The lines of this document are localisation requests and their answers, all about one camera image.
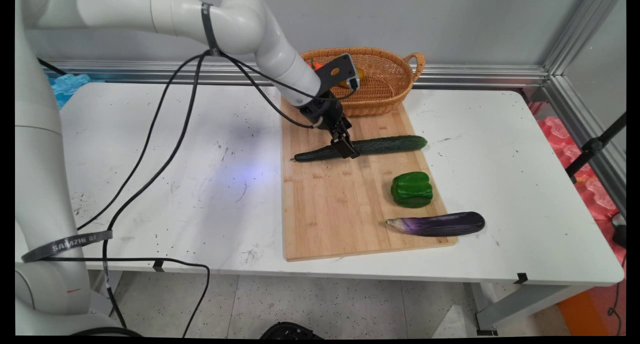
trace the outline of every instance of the gray wall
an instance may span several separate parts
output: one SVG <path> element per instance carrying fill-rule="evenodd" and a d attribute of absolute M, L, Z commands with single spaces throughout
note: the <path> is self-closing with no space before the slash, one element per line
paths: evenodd
<path fill-rule="evenodd" d="M 203 0 L 219 4 L 221 0 Z M 432 64 L 541 64 L 580 0 L 264 0 L 295 49 L 370 46 Z M 32 31 L 50 60 L 183 61 L 189 39 L 115 31 Z"/>
<path fill-rule="evenodd" d="M 604 129 L 626 111 L 627 0 L 619 0 L 565 75 Z M 627 149 L 627 131 L 614 138 Z"/>

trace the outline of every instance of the cable strap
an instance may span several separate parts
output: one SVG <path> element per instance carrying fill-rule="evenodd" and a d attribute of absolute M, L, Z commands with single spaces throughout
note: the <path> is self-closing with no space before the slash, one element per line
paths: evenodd
<path fill-rule="evenodd" d="M 44 244 L 22 256 L 23 262 L 32 262 L 50 257 L 57 253 L 66 252 L 74 248 L 80 248 L 85 245 L 97 243 L 98 241 L 108 240 L 113 237 L 111 230 L 101 232 L 90 232 L 87 234 L 78 234 L 64 239 L 52 241 L 49 244 Z"/>
<path fill-rule="evenodd" d="M 220 56 L 220 48 L 217 47 L 217 41 L 215 40 L 215 35 L 213 34 L 213 26 L 211 25 L 211 4 L 203 2 L 201 8 L 202 25 L 204 26 L 204 34 L 207 37 L 207 42 L 209 43 L 208 48 L 211 50 L 212 56 Z"/>

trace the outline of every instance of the green bell pepper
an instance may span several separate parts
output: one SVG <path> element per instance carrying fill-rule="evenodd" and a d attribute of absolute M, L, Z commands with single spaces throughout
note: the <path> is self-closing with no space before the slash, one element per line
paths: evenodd
<path fill-rule="evenodd" d="M 418 208 L 432 202 L 434 189 L 429 184 L 429 175 L 422 171 L 414 171 L 394 178 L 391 196 L 400 206 Z"/>

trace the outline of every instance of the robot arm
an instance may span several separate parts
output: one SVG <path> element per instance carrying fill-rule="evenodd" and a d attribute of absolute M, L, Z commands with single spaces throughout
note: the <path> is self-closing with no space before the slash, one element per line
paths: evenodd
<path fill-rule="evenodd" d="M 220 7 L 210 7 L 209 16 L 223 52 L 253 53 L 261 72 L 300 91 L 326 98 L 309 98 L 274 83 L 282 96 L 312 123 L 321 123 L 319 128 L 331 133 L 331 143 L 343 157 L 357 156 L 347 133 L 351 125 L 343 116 L 342 105 L 332 100 L 329 83 L 322 82 L 291 47 L 263 0 L 222 0 Z M 183 36 L 203 44 L 208 41 L 200 0 L 15 0 L 15 218 L 27 247 L 33 250 L 76 235 L 77 230 L 64 169 L 57 104 L 25 37 L 24 31 L 29 28 L 120 28 Z M 349 63 L 349 70 L 357 77 L 353 62 Z M 80 248 L 58 254 L 82 255 Z M 41 322 L 46 320 L 42 313 L 85 314 L 90 297 L 86 269 L 82 262 L 35 261 L 16 266 L 16 314 L 38 317 Z M 30 310 L 39 314 L 31 315 Z M 29 323 L 17 317 L 16 332 L 34 332 L 37 325 Z M 86 326 L 96 325 L 91 319 L 86 321 Z"/>
<path fill-rule="evenodd" d="M 34 29 L 119 28 L 191 38 L 207 45 L 201 0 L 29 0 Z M 209 15 L 217 43 L 230 55 L 254 54 L 261 72 L 315 95 L 320 79 L 291 47 L 263 0 L 222 0 Z M 294 106 L 311 99 L 276 84 Z"/>

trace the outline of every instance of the wooden cutting board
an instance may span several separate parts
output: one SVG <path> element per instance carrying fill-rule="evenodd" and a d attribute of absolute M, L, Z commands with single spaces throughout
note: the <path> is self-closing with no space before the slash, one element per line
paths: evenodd
<path fill-rule="evenodd" d="M 284 99 L 282 111 L 299 122 L 307 122 Z M 349 120 L 353 125 L 349 130 L 352 140 L 414 134 L 402 105 L 385 115 Z M 304 129 L 284 119 L 281 122 L 283 243 L 287 261 L 457 243 L 457 237 L 402 234 L 384 223 L 385 219 L 446 214 L 421 150 L 356 159 L 295 162 L 290 160 L 295 154 L 329 145 L 330 135 L 326 130 Z M 391 181 L 410 171 L 424 171 L 429 175 L 433 199 L 426 207 L 407 209 L 393 202 Z"/>

